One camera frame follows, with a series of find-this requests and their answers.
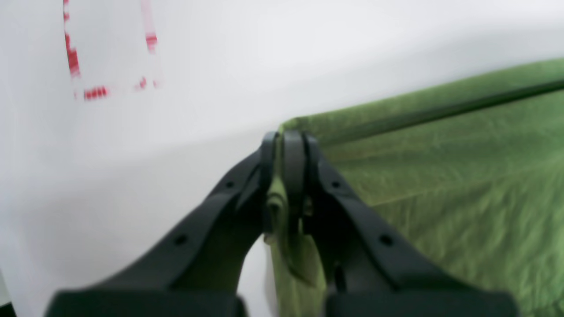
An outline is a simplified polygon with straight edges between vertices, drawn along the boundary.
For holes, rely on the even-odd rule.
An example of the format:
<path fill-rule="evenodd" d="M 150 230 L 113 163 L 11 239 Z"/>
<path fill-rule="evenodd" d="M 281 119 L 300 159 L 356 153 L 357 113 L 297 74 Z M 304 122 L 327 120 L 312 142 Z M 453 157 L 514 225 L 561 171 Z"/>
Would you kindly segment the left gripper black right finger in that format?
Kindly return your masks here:
<path fill-rule="evenodd" d="M 322 317 L 519 317 L 513 297 L 463 283 L 421 255 L 359 199 L 311 135 L 282 137 L 289 200 L 285 257 L 313 239 L 327 291 Z"/>

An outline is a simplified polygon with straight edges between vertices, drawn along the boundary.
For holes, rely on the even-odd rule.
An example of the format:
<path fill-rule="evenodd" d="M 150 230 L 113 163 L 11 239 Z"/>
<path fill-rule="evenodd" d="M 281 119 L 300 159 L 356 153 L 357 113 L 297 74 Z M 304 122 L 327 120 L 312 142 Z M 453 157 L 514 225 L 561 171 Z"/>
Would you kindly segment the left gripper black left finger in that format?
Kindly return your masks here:
<path fill-rule="evenodd" d="M 47 317 L 246 317 L 237 295 L 242 265 L 262 233 L 278 133 L 231 168 L 205 200 L 117 274 L 60 291 Z"/>

